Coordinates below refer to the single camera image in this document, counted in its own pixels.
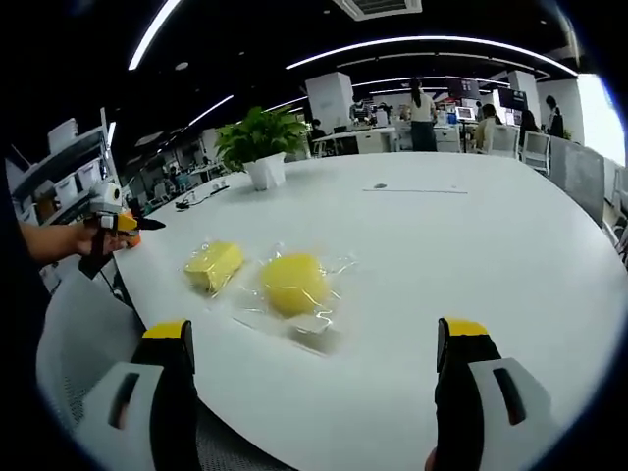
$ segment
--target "potted plant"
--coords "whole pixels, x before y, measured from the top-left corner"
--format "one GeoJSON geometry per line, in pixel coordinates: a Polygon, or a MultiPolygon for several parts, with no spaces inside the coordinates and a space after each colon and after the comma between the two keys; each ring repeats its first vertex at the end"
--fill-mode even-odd
{"type": "Polygon", "coordinates": [[[219,155],[233,172],[246,171],[257,190],[286,181],[284,159],[303,145],[305,125],[288,113],[289,107],[264,112],[251,108],[240,123],[218,130],[219,155]]]}

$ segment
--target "black ceiling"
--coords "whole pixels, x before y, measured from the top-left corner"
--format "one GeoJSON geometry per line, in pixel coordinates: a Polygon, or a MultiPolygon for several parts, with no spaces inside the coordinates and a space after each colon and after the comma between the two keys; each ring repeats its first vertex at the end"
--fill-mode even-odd
{"type": "MultiPolygon", "coordinates": [[[[161,0],[26,4],[24,26],[12,44],[9,116],[11,139],[29,160],[45,157],[47,132],[70,117],[77,119],[79,131],[97,126],[101,106],[118,123],[113,153],[122,169],[137,156],[138,139],[156,131],[166,131],[165,138],[231,94],[234,99],[186,132],[237,121],[253,105],[270,107],[302,96],[306,79],[336,70],[357,83],[409,76],[485,79],[514,67],[469,57],[410,55],[338,68],[387,55],[486,55],[538,68],[553,78],[569,77],[516,52],[417,41],[347,51],[286,70],[327,50],[405,35],[481,37],[542,54],[565,46],[558,21],[530,0],[423,0],[421,14],[364,22],[352,20],[332,0],[183,0],[137,70],[129,72],[135,47],[161,5],[161,0]],[[189,67],[177,72],[175,65],[183,61],[189,67]]],[[[364,91],[389,88],[372,86],[364,91]]],[[[154,152],[159,140],[146,146],[147,151],[154,152]]]]}

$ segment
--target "plastic bag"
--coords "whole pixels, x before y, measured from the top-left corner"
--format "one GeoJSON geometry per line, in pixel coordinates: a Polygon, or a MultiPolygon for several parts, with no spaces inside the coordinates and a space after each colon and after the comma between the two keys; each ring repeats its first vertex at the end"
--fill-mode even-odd
{"type": "Polygon", "coordinates": [[[234,318],[270,335],[330,353],[340,341],[341,280],[356,264],[352,255],[320,255],[276,244],[254,262],[235,304],[234,318]]]}
{"type": "Polygon", "coordinates": [[[207,240],[191,253],[183,272],[192,286],[215,296],[244,263],[241,248],[233,242],[207,240]]]}

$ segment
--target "green leaves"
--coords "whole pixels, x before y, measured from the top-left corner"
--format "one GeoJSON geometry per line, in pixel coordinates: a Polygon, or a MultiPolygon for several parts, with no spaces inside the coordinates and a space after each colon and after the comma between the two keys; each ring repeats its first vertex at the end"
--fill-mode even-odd
{"type": "Polygon", "coordinates": [[[248,111],[241,123],[220,128],[216,147],[225,166],[241,172],[242,164],[279,152],[294,152],[302,146],[305,125],[288,110],[284,107],[264,112],[257,106],[248,111]]]}

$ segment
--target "white flower pot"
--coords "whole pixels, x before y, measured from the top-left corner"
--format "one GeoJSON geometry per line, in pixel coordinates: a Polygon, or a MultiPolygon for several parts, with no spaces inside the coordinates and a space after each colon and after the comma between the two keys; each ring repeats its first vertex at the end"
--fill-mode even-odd
{"type": "Polygon", "coordinates": [[[285,152],[264,157],[244,164],[244,170],[251,176],[253,187],[258,191],[274,188],[286,181],[284,168],[285,152]]]}

